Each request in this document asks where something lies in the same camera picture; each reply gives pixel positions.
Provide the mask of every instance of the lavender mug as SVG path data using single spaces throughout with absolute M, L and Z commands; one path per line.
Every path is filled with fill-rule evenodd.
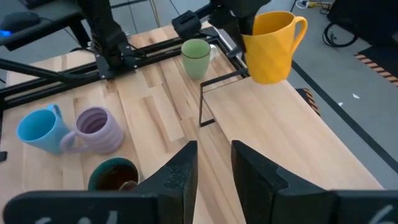
M 70 146 L 79 136 L 85 143 L 83 147 Z M 95 106 L 82 112 L 76 119 L 75 129 L 61 140 L 63 152 L 110 153 L 118 149 L 124 139 L 123 130 L 112 114 L 105 108 Z

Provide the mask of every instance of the blue light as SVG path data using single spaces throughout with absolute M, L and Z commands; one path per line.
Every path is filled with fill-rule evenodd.
M 3 37 L 8 37 L 11 35 L 11 32 L 6 30 L 0 30 L 0 35 L 2 35 Z

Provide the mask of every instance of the mug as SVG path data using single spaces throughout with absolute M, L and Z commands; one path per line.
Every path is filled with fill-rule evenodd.
M 217 47 L 205 40 L 190 39 L 182 44 L 181 55 L 187 75 L 198 80 L 205 76 L 210 62 L 217 56 Z
M 83 147 L 72 147 L 70 142 L 79 136 Z M 95 106 L 82 112 L 76 119 L 75 129 L 61 140 L 64 152 L 110 153 L 118 149 L 124 139 L 123 130 L 105 108 Z
M 296 36 L 295 27 L 300 22 L 302 29 Z M 290 12 L 274 11 L 256 16 L 253 35 L 243 35 L 246 46 L 246 65 L 255 82 L 277 83 L 290 73 L 293 53 L 307 31 L 304 17 Z
M 22 142 L 54 154 L 62 153 L 60 141 L 69 132 L 58 105 L 31 112 L 19 122 L 16 130 Z
M 141 182 L 137 167 L 130 160 L 115 157 L 102 162 L 88 181 L 88 190 L 132 190 Z

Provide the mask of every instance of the gray floor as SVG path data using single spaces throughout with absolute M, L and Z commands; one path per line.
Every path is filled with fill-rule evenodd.
M 111 0 L 111 4 L 126 0 Z M 162 26 L 179 13 L 188 9 L 198 9 L 207 0 L 155 0 Z M 290 10 L 293 0 L 273 0 L 260 12 L 272 10 Z M 131 6 L 133 19 L 128 7 L 113 10 L 115 20 L 130 34 L 156 28 L 150 4 L 142 2 Z M 398 104 L 394 103 L 398 89 L 357 60 L 353 54 L 369 45 L 362 40 L 343 49 L 332 49 L 322 42 L 322 32 L 328 24 L 319 9 L 294 9 L 294 14 L 304 16 L 308 21 L 308 32 L 297 49 L 294 60 L 336 101 L 343 103 L 342 108 L 357 121 L 388 153 L 398 160 L 395 131 L 398 120 Z M 333 30 L 338 41 L 349 40 L 351 34 L 336 28 Z M 0 48 L 0 57 L 23 63 L 31 63 L 65 54 L 77 47 L 65 31 L 59 31 L 48 37 L 31 43 L 21 49 L 8 52 Z M 292 71 L 289 82 L 296 88 L 308 88 L 300 76 Z M 321 116 L 329 127 L 341 138 L 355 156 L 387 189 L 398 189 L 398 175 L 361 139 L 348 125 L 313 91 L 320 107 Z

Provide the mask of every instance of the wood grain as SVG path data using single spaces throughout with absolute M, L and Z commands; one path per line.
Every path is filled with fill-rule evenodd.
M 228 141 L 240 140 L 325 189 L 382 188 L 287 81 L 246 78 L 204 97 Z
M 134 35 L 131 43 L 143 47 L 176 36 L 169 26 Z M 88 52 L 74 52 L 34 65 L 57 71 L 93 60 Z M 233 70 L 220 55 L 211 62 L 204 80 Z M 9 72 L 7 84 L 15 85 L 32 78 Z M 86 189 L 94 169 L 114 156 L 132 160 L 144 177 L 148 177 L 189 140 L 197 140 L 199 184 L 194 223 L 244 223 L 231 172 L 230 143 L 217 124 L 205 128 L 197 124 L 199 87 L 204 80 L 187 78 L 181 58 L 174 57 L 115 81 L 92 83 L 5 111 L 0 148 L 9 154 L 8 160 L 0 163 L 0 209 L 13 196 L 29 190 Z M 236 80 L 226 80 L 210 89 Z M 83 110 L 91 106 L 106 107 L 125 132 L 122 146 L 108 155 L 53 156 L 20 142 L 15 135 L 19 121 L 50 103 L 60 106 L 70 128 Z M 207 107 L 203 116 L 211 118 Z

